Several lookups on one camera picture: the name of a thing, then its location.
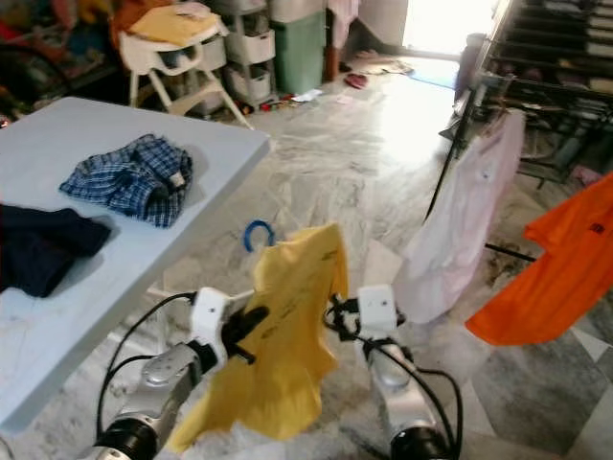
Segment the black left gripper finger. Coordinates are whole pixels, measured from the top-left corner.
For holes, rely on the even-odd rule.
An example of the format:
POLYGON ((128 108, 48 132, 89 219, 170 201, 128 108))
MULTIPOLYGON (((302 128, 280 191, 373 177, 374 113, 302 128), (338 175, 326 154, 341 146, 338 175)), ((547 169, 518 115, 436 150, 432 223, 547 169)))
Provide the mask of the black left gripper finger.
POLYGON ((268 307, 257 306, 233 312, 223 324, 224 341, 242 341, 270 314, 268 307))

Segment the yellow printed t-shirt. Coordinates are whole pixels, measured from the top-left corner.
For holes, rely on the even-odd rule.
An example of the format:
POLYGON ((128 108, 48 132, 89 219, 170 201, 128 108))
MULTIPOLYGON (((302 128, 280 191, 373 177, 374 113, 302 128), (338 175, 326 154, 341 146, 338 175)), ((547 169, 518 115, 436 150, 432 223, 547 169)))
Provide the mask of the yellow printed t-shirt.
POLYGON ((332 295, 349 293, 337 223, 303 228, 266 248, 253 270, 253 307, 268 315, 240 342, 255 357, 224 364, 201 402, 181 418, 167 446, 183 452, 205 432, 241 424, 277 441, 292 438, 323 410, 321 385, 337 367, 323 314, 332 295))

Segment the blue plastic hanger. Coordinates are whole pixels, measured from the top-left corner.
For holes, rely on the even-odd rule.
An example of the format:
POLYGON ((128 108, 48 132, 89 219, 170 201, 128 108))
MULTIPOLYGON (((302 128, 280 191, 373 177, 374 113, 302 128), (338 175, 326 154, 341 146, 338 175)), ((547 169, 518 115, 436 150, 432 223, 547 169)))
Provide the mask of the blue plastic hanger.
POLYGON ((257 251, 257 246, 254 245, 253 238, 259 229, 262 229, 264 233, 264 248, 270 248, 270 246, 276 244, 277 234, 275 228, 273 228, 267 220, 253 219, 246 224, 244 231, 242 231, 242 246, 244 246, 246 253, 255 253, 255 251, 257 251))

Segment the white shirt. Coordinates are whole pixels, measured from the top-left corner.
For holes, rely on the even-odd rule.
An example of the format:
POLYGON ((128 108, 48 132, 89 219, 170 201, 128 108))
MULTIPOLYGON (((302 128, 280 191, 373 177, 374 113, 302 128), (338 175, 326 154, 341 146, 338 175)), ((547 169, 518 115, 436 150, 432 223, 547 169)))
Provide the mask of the white shirt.
POLYGON ((411 323, 429 323, 451 310, 473 279, 499 198, 516 175, 525 125, 525 114, 510 109, 474 137, 404 246, 393 290, 411 323))

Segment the blue plaid shirt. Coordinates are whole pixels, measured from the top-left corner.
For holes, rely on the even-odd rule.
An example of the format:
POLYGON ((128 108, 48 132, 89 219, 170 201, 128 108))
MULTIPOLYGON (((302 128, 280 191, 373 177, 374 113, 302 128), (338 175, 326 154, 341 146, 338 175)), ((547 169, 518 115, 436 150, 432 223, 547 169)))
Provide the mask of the blue plaid shirt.
POLYGON ((184 209, 193 172, 195 162, 186 149, 165 136, 144 134, 122 148, 83 159, 58 191, 126 218, 170 228, 184 209))

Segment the navy blue garment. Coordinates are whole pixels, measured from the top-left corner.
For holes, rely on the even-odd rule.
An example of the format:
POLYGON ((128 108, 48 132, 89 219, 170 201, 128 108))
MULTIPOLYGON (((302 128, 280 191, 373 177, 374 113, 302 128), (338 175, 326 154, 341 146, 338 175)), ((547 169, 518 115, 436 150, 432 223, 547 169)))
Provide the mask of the navy blue garment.
POLYGON ((100 220, 71 209, 0 207, 0 289, 32 297, 54 293, 79 259, 92 258, 110 238, 100 220))

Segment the orange t-shirt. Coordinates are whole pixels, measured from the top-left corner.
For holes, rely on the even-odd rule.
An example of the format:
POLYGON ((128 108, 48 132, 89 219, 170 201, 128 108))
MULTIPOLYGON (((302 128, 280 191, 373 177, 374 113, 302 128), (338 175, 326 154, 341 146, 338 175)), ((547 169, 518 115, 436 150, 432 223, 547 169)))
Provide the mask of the orange t-shirt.
POLYGON ((544 253, 465 322, 493 346, 556 340, 613 288, 613 172, 535 219, 524 236, 544 253))

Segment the white baby high chair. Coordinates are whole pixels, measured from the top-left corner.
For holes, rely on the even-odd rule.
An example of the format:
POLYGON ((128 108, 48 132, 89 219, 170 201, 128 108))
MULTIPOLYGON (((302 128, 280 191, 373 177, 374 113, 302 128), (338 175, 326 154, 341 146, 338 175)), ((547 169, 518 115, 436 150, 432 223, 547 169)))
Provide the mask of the white baby high chair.
POLYGON ((142 80, 146 79, 171 115, 184 117, 216 95, 238 123, 251 127, 216 75, 218 67, 224 65, 223 40, 229 33, 222 22, 214 34, 198 35, 202 42, 190 45, 152 42, 132 34, 131 27, 118 33, 120 57, 128 70, 128 105, 141 105, 142 80))

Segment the grey storage trolley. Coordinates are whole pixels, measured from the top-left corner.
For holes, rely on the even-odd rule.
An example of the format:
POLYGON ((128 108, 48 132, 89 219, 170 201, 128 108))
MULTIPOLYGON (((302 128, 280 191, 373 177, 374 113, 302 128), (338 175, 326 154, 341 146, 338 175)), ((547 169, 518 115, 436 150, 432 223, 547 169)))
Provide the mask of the grey storage trolley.
POLYGON ((229 89, 243 104, 266 104, 273 98, 275 56, 267 0, 217 0, 216 8, 229 31, 223 73, 229 89))

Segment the pale pink hanging cloth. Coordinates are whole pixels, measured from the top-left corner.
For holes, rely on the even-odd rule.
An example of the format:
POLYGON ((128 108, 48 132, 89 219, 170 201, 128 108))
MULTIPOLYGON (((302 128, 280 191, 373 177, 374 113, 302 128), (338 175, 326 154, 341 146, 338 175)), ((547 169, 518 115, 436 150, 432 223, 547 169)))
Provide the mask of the pale pink hanging cloth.
POLYGON ((331 13, 331 47, 337 50, 345 48, 349 39, 352 22, 359 16, 362 0, 328 0, 331 13))

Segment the yellow folded cloth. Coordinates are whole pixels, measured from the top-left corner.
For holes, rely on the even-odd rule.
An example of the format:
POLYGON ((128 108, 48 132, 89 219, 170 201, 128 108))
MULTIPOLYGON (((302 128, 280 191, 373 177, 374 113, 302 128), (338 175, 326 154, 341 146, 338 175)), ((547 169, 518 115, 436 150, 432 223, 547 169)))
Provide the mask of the yellow folded cloth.
POLYGON ((218 25, 219 14, 207 6, 183 3, 148 10, 130 31, 152 42, 190 45, 202 42, 198 35, 214 34, 218 25))

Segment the white sack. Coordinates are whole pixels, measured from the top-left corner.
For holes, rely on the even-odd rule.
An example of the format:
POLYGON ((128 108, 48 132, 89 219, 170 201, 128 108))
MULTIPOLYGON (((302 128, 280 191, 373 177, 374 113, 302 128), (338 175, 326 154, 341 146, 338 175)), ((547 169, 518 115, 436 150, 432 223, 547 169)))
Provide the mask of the white sack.
POLYGON ((288 25, 323 13, 328 7, 328 0, 267 0, 267 5, 273 22, 288 25))

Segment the black metal drying rack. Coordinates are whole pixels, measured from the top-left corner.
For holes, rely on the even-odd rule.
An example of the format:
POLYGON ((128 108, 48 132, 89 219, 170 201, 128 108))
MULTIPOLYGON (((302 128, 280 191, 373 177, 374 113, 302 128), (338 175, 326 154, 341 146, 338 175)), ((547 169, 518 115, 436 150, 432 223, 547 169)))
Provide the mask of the black metal drying rack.
POLYGON ((467 45, 429 212, 476 128, 491 127, 504 108, 525 111, 528 128, 555 137, 547 157, 518 167, 540 185, 569 183, 588 149, 613 141, 613 0, 495 0, 489 32, 467 45))

